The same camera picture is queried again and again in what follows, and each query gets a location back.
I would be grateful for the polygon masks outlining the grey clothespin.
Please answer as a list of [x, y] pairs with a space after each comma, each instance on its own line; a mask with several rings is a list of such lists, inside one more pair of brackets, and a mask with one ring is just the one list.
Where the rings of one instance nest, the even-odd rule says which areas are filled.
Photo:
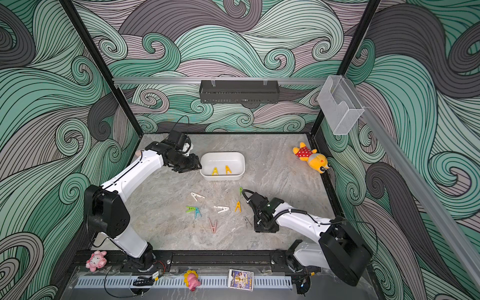
[[253, 226], [246, 216], [243, 217], [243, 220], [244, 220], [244, 224], [245, 224], [246, 229], [251, 228]]

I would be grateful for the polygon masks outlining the teal clothespin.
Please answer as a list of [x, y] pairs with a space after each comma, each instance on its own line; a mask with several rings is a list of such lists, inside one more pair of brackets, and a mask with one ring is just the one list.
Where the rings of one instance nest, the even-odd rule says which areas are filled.
[[200, 209], [198, 207], [195, 208], [194, 210], [194, 218], [197, 219], [198, 217], [201, 217], [201, 212], [200, 212]]

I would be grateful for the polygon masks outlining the light green clothespin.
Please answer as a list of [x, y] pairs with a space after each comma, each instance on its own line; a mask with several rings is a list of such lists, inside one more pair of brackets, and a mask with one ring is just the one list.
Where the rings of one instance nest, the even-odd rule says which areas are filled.
[[198, 212], [197, 207], [187, 206], [186, 208], [187, 208], [187, 210], [186, 210], [187, 213], [192, 213], [192, 212], [197, 213]]

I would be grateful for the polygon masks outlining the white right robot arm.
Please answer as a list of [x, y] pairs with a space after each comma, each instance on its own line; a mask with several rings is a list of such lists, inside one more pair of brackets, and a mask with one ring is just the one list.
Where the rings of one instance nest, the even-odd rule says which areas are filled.
[[329, 269], [349, 286], [359, 283], [373, 258], [373, 250], [352, 221], [341, 216], [334, 219], [313, 216], [280, 198], [268, 200], [248, 189], [241, 194], [252, 209], [257, 233], [277, 233], [285, 227], [308, 239], [291, 247], [292, 269]]

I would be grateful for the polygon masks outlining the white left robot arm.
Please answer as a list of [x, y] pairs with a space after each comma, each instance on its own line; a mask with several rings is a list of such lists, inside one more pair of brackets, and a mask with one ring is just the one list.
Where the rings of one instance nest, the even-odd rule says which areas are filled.
[[126, 202], [144, 180], [163, 166], [177, 173], [200, 170], [200, 159], [191, 152], [192, 147], [190, 138], [181, 142], [152, 142], [118, 175], [99, 186], [91, 185], [84, 192], [86, 225], [105, 234], [140, 272], [152, 269], [155, 256], [151, 244], [130, 224]]

